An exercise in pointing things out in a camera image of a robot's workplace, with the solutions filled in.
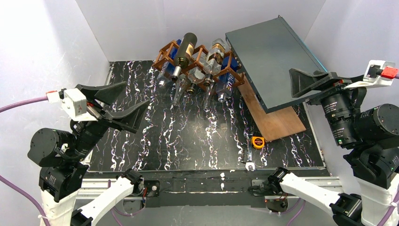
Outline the blue square glass bottle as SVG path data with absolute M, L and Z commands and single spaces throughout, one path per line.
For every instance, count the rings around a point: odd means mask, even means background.
M 176 42 L 178 45 L 181 44 L 181 39 L 178 39 Z M 171 53 L 170 53 L 170 57 L 172 60 L 174 60 L 175 56 L 177 54 L 177 48 L 172 47 L 171 49 Z M 166 61 L 163 66 L 162 69 L 157 77 L 158 80 L 158 86 L 159 87 L 164 87 L 167 83 L 171 82 L 171 74 L 173 73 L 175 69 L 175 66 L 170 63 L 169 61 Z
M 221 69 L 225 69 L 228 64 L 228 58 L 225 58 L 222 62 Z M 236 59 L 231 60 L 230 67 L 233 71 L 237 71 L 238 63 Z M 216 93 L 218 95 L 218 101 L 224 102 L 226 101 L 231 95 L 233 90 L 233 83 L 235 82 L 235 78 L 231 73 L 226 73 L 218 77 L 219 81 L 216 86 Z

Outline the clear square liquor bottle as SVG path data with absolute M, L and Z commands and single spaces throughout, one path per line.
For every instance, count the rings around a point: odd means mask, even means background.
M 204 86 L 209 87 L 213 82 L 213 77 L 220 72 L 225 52 L 225 41 L 217 38 L 212 42 L 211 49 L 203 65 L 203 71 L 205 72 Z
M 188 88 L 187 88 L 188 94 L 190 95 L 194 94 L 196 85 L 203 82 L 204 79 L 205 79 L 205 74 L 198 67 L 191 69 L 188 74 Z

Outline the dark green wine bottle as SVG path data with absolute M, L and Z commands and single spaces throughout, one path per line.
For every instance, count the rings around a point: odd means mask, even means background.
M 174 58 L 175 69 L 171 75 L 172 81 L 177 81 L 181 70 L 189 65 L 197 40 L 197 36 L 194 33 L 188 32 L 184 35 Z

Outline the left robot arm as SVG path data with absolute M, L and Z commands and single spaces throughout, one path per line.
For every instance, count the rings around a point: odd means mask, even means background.
M 79 84 L 73 89 L 46 94 L 47 101 L 61 102 L 71 118 L 71 131 L 43 128 L 31 139 L 28 158 L 41 168 L 42 204 L 38 206 L 41 225 L 95 226 L 128 197 L 139 197 L 149 208 L 255 203 L 254 196 L 244 196 L 244 183 L 266 179 L 275 173 L 274 168 L 230 172 L 227 180 L 238 187 L 227 190 L 216 187 L 214 169 L 142 173 L 129 168 L 89 204 L 75 209 L 88 170 L 83 161 L 109 129 L 137 133 L 151 104 L 150 100 L 145 100 L 123 111 L 105 110 L 104 106 L 112 105 L 127 85 L 125 81 L 97 87 Z

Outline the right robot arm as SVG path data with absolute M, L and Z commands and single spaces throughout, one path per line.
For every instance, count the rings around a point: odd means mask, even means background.
M 334 72 L 308 74 L 292 68 L 291 95 L 312 90 L 311 105 L 323 107 L 338 146 L 350 150 L 344 159 L 361 187 L 360 194 L 332 192 L 278 167 L 266 180 L 249 187 L 254 196 L 293 194 L 332 215 L 339 226 L 396 226 L 399 223 L 399 109 L 383 104 L 362 112 L 368 88 L 390 86 L 396 68 L 377 69 L 343 78 Z

